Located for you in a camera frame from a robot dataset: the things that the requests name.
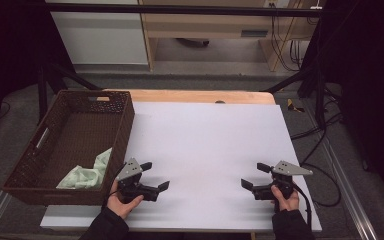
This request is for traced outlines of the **dark curtain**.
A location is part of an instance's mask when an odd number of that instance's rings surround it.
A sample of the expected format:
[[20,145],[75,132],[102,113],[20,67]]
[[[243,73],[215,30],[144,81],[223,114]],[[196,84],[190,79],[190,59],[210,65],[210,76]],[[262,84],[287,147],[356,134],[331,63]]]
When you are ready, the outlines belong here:
[[37,82],[38,69],[74,69],[45,0],[0,0],[0,109],[9,93]]
[[322,75],[342,87],[351,134],[384,182],[384,0],[327,0],[320,28]]

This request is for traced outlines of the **yellow and black tape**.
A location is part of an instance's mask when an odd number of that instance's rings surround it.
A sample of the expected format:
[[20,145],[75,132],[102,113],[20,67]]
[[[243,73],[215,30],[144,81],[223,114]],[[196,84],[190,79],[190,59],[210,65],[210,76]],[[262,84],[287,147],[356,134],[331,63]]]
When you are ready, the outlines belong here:
[[305,108],[303,106],[303,103],[299,99],[287,99],[287,109],[289,111],[295,111],[303,113],[305,111]]

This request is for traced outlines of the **light wooden desk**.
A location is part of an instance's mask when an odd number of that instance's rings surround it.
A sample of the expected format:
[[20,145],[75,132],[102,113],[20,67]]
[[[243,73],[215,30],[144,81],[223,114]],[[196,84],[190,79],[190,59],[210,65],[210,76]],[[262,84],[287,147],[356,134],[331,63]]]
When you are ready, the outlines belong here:
[[[310,9],[317,0],[138,0],[141,5]],[[257,39],[272,71],[283,63],[290,40],[310,39],[315,26],[305,17],[144,14],[146,36],[189,39]]]

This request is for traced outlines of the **person's right hand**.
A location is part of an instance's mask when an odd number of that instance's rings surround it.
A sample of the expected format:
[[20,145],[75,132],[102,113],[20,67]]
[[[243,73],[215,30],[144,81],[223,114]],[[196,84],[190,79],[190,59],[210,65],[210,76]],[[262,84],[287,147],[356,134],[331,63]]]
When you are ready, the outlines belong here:
[[278,205],[280,211],[294,211],[299,209],[299,194],[297,190],[293,190],[288,199],[284,198],[282,192],[275,185],[271,187],[271,191],[275,197],[272,203]]

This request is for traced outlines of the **brown woven basket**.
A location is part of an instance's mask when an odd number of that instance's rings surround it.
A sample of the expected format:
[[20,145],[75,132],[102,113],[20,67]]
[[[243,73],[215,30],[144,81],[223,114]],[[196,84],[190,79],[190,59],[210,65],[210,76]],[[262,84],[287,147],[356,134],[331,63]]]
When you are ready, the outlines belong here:
[[[134,116],[128,91],[60,91],[2,190],[30,205],[102,204],[123,166]],[[57,187],[74,167],[92,168],[107,149],[112,152],[102,184]]]

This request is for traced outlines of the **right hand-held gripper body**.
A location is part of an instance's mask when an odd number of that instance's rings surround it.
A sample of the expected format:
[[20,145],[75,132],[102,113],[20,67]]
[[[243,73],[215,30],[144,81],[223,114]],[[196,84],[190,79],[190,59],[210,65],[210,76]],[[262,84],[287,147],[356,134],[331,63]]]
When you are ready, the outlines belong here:
[[280,161],[277,165],[271,166],[272,182],[269,185],[253,186],[251,191],[256,200],[274,200],[275,197],[271,191],[271,187],[275,185],[288,199],[294,189],[294,176],[312,175],[311,170],[302,168],[286,161]]

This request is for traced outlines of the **white cabinet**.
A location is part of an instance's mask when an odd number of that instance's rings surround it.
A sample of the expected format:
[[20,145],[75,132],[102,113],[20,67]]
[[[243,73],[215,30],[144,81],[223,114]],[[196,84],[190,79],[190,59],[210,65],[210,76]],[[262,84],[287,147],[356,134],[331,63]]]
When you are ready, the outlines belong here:
[[147,65],[139,14],[52,12],[73,64]]

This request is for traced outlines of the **black metal stand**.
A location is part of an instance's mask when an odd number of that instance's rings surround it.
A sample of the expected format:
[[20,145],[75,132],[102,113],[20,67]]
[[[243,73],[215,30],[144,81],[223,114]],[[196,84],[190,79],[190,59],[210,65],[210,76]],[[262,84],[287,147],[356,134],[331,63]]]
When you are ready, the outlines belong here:
[[47,86],[50,86],[55,94],[60,90],[66,90],[64,78],[69,78],[88,90],[100,90],[100,87],[80,77],[75,71],[70,71],[59,64],[42,65],[38,69],[39,120],[42,120],[48,111]]
[[322,46],[320,43],[322,24],[322,18],[319,18],[313,36],[311,37],[307,53],[305,54],[303,64],[301,65],[301,69],[286,80],[269,87],[266,89],[266,92],[275,93],[292,83],[300,81],[301,85],[298,88],[298,96],[300,98],[308,98],[311,93],[315,94],[314,119],[317,127],[325,130],[327,128],[323,108],[325,80],[320,70],[319,60]]

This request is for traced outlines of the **person's left hand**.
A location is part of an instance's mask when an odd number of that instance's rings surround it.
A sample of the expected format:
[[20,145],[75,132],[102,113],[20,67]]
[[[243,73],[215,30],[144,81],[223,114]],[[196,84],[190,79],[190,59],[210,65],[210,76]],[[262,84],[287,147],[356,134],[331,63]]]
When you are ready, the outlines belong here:
[[107,207],[117,216],[126,219],[130,212],[142,202],[143,198],[144,196],[140,195],[129,203],[122,203],[118,197],[118,181],[114,180],[108,196]]

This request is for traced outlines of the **wooden table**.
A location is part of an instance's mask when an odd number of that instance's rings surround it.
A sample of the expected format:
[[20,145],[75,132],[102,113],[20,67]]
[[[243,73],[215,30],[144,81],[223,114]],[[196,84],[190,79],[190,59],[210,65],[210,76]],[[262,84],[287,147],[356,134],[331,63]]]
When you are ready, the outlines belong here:
[[183,102],[275,105],[268,92],[128,89],[134,102]]

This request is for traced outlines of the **black horizontal metal bar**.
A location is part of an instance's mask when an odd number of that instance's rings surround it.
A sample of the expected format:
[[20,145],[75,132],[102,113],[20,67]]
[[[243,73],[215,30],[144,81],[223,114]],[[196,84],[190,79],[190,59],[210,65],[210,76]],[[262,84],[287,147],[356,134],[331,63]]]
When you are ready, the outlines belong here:
[[55,12],[319,17],[321,10],[221,6],[46,3]]

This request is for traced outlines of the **light green garment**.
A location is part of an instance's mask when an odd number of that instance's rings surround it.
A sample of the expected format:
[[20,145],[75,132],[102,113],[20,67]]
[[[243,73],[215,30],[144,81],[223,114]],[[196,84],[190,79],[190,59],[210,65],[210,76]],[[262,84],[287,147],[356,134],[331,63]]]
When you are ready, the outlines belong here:
[[70,170],[58,183],[57,189],[96,189],[103,182],[106,168],[112,153],[109,148],[98,154],[92,168],[84,168],[80,165]]

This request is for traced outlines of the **white board sheet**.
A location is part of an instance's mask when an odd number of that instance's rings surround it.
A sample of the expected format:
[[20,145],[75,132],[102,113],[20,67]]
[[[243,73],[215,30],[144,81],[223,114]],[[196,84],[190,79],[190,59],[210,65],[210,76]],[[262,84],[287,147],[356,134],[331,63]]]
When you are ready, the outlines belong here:
[[266,232],[273,206],[241,185],[267,185],[258,170],[296,163],[277,105],[137,102],[126,156],[151,163],[145,185],[167,182],[127,218],[135,232]]

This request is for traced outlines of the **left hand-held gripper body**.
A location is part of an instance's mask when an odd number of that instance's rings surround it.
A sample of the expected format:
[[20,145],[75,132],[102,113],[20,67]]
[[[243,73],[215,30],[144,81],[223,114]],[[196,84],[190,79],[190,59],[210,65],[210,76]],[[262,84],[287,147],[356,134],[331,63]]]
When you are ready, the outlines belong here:
[[140,195],[144,196],[145,201],[157,201],[158,188],[146,186],[140,182],[143,172],[141,164],[135,158],[131,158],[124,164],[116,177],[122,203],[129,203]]

